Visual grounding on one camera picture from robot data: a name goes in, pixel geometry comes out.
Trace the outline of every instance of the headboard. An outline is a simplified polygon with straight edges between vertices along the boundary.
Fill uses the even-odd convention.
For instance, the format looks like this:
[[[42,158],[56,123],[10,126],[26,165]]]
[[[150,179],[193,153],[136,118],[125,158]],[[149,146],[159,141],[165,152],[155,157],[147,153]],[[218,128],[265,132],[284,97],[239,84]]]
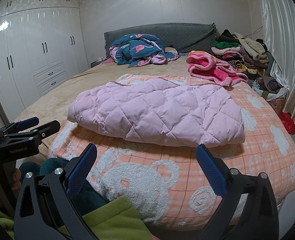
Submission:
[[[106,56],[109,48],[118,38],[133,33],[153,34],[160,38],[165,47],[173,45],[179,53],[202,50],[213,54],[216,25],[198,23],[158,23],[129,27],[104,33]]]

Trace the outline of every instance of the teal pants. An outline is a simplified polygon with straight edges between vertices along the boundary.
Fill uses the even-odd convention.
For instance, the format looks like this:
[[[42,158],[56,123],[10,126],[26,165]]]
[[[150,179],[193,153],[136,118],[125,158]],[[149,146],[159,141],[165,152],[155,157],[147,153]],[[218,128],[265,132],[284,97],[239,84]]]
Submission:
[[[19,168],[22,173],[21,183],[25,174],[29,171],[32,171],[36,176],[46,175],[52,173],[56,168],[64,168],[67,163],[67,160],[57,158],[47,159],[41,166],[34,162],[22,163]],[[87,180],[84,182],[80,192],[72,197],[72,201],[82,216],[108,203],[92,188]]]

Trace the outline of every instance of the pink quilted jacket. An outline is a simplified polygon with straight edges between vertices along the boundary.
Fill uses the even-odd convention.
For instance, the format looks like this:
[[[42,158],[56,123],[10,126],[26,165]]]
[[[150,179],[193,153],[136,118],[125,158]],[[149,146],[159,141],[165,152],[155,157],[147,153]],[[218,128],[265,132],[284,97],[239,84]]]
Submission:
[[[99,134],[165,146],[245,140],[240,107],[214,84],[179,86],[162,78],[132,86],[109,82],[80,93],[67,119]]]

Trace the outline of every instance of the orange plaid blanket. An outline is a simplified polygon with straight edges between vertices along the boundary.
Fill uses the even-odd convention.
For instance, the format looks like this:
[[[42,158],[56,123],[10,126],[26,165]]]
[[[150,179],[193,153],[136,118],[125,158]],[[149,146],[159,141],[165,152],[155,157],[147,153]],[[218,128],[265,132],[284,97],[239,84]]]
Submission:
[[[160,76],[179,85],[208,83],[191,76]],[[155,76],[124,75],[117,82],[131,85]],[[295,189],[295,144],[271,106],[246,83],[227,88],[241,107],[246,139],[242,144],[210,148],[230,168],[257,176],[264,171],[276,201]],[[146,223],[176,229],[202,228],[221,197],[216,196],[195,158],[195,148],[134,143],[97,134],[67,122],[49,148],[49,157],[79,156],[89,142],[98,155],[88,181],[104,198],[127,195]],[[233,219],[246,201],[242,195]]]

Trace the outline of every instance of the screw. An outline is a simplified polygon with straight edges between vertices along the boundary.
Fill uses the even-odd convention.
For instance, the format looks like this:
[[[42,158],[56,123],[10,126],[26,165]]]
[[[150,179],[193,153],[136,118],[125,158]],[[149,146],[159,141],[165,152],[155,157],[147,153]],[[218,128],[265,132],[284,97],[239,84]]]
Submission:
[[[33,176],[33,173],[32,172],[28,172],[26,175],[25,175],[25,178],[29,179],[30,177]]]
[[[63,169],[62,169],[62,168],[57,168],[57,169],[54,171],[54,173],[57,174],[57,175],[61,174],[62,172],[63,172]]]
[[[232,168],[230,169],[230,173],[232,173],[233,175],[237,175],[239,174],[239,171],[236,168]]]
[[[262,173],[261,173],[261,178],[262,178],[262,179],[266,179],[266,178],[267,178],[267,174],[266,174],[265,172],[262,172]]]

